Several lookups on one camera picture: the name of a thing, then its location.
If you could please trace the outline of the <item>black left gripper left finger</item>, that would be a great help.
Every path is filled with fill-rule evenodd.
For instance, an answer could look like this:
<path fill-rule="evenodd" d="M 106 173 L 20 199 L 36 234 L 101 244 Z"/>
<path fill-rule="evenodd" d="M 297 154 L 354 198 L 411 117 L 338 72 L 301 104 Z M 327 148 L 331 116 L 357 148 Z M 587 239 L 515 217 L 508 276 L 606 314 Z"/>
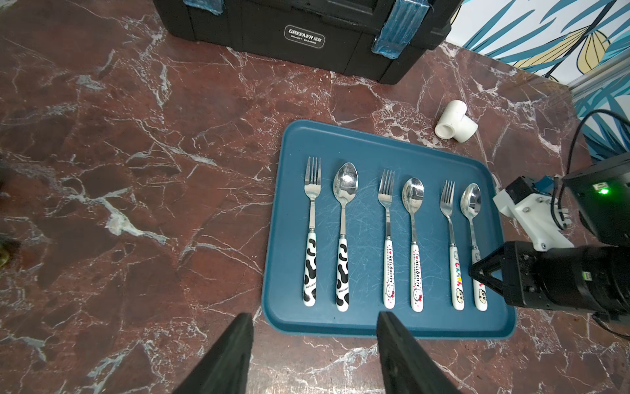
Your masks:
<path fill-rule="evenodd" d="M 254 343 L 251 314 L 238 314 L 173 393 L 246 393 Z"/>

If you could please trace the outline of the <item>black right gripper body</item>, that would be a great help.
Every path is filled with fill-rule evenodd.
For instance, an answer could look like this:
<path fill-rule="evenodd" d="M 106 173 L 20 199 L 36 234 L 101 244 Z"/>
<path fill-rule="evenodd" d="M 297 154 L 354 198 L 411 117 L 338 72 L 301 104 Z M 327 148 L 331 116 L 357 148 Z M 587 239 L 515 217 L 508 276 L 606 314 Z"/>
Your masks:
<path fill-rule="evenodd" d="M 503 245 L 502 295 L 507 304 L 538 310 L 589 312 L 600 318 L 629 316 L 629 249 L 580 246 L 535 251 Z"/>

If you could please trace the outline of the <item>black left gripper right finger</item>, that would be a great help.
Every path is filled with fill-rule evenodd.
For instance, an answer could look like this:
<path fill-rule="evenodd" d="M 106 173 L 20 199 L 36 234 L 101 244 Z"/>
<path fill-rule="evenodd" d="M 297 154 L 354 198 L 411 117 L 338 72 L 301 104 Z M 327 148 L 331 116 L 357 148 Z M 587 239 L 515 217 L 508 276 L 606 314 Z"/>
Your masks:
<path fill-rule="evenodd" d="M 379 313 L 377 344 L 387 394 L 460 393 L 394 313 Z"/>

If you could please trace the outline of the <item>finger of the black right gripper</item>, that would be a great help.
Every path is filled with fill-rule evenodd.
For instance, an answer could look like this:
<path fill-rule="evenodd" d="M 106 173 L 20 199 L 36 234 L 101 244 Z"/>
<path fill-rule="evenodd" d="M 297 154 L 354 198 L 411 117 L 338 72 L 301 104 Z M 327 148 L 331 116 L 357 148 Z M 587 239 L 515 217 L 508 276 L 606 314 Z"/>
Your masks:
<path fill-rule="evenodd" d="M 484 281 L 477 280 L 476 278 L 473 280 L 473 283 L 477 287 L 484 287 L 485 289 L 490 289 L 501 297 L 505 296 L 504 292 L 504 282 L 497 278 L 486 278 Z"/>
<path fill-rule="evenodd" d="M 500 277 L 505 262 L 505 245 L 499 246 L 488 256 L 472 263 L 470 277 Z"/>

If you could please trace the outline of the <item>spoon with panda handle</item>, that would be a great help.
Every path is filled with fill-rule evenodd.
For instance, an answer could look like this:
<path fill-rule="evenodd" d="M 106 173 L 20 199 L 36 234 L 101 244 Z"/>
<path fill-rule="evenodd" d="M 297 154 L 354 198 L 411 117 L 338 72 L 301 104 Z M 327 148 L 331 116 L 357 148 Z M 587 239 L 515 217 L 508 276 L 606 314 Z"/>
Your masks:
<path fill-rule="evenodd" d="M 465 189 L 461 200 L 460 200 L 460 209 L 465 218 L 469 221 L 470 226 L 470 236 L 471 236 L 471 257 L 472 257 L 472 266 L 481 260 L 481 252 L 477 245 L 477 238 L 474 228 L 473 220 L 477 217 L 477 215 L 481 211 L 482 207 L 482 193 L 479 185 L 477 183 L 471 183 Z M 473 296 L 474 303 L 478 310 L 485 312 L 487 311 L 487 293 L 486 287 L 474 279 L 472 281 L 473 284 Z"/>

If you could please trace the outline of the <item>fork with panda handle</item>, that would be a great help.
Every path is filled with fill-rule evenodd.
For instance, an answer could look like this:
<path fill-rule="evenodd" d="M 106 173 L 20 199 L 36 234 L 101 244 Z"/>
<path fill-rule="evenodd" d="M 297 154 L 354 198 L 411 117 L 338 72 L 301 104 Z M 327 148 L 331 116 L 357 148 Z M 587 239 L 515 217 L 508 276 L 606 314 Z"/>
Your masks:
<path fill-rule="evenodd" d="M 448 221 L 449 227 L 449 262 L 451 275 L 451 300 L 453 307 L 464 310 L 464 289 L 462 283 L 462 268 L 459 262 L 459 252 L 455 242 L 454 226 L 451 220 L 453 214 L 454 182 L 445 181 L 441 192 L 440 209 Z"/>

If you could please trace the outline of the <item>spoon with hello kitty handle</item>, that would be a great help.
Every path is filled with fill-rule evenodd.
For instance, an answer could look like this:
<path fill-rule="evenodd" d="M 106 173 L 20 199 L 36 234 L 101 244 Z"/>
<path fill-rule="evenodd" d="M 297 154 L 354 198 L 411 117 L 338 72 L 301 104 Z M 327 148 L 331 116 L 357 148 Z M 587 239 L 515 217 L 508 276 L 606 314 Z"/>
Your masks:
<path fill-rule="evenodd" d="M 422 269 L 419 254 L 415 213 L 423 203 L 424 186 L 416 177 L 405 182 L 402 190 L 402 201 L 410 216 L 411 246 L 410 246 L 410 304 L 414 312 L 422 312 L 424 307 Z"/>

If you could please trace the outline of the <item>fork with hello kitty handle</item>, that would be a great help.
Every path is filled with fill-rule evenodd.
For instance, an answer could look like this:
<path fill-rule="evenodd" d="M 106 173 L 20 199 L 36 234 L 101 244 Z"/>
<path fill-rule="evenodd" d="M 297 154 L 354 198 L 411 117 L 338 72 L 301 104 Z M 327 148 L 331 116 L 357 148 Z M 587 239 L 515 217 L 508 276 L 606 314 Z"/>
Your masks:
<path fill-rule="evenodd" d="M 394 172 L 384 170 L 377 195 L 379 203 L 384 207 L 386 212 L 383 259 L 383 304 L 387 309 L 393 309 L 395 306 L 395 268 L 390 227 L 390 208 L 393 201 L 394 180 Z"/>

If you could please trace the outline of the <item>spoon with cow-pattern handle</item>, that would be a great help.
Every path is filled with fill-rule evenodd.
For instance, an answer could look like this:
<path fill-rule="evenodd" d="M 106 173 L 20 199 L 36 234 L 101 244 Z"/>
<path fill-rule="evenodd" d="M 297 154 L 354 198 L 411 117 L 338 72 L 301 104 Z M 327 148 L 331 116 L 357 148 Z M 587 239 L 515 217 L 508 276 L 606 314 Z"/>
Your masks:
<path fill-rule="evenodd" d="M 352 163 L 346 163 L 338 170 L 333 181 L 333 193 L 341 205 L 340 236 L 336 263 L 336 305 L 340 312 L 349 309 L 349 252 L 346 238 L 346 205 L 356 196 L 359 189 L 359 175 Z"/>

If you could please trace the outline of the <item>fork with cow-pattern handle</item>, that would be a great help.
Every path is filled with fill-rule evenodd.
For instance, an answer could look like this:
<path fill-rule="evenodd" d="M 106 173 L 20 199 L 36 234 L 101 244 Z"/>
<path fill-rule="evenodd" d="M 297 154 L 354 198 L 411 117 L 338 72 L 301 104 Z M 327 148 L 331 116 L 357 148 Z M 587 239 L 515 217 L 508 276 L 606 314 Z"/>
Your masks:
<path fill-rule="evenodd" d="M 316 303 L 317 294 L 317 235 L 315 200 L 321 192 L 322 161 L 320 158 L 309 157 L 304 177 L 304 192 L 310 200 L 308 236 L 306 241 L 306 255 L 304 265 L 304 304 L 312 307 Z"/>

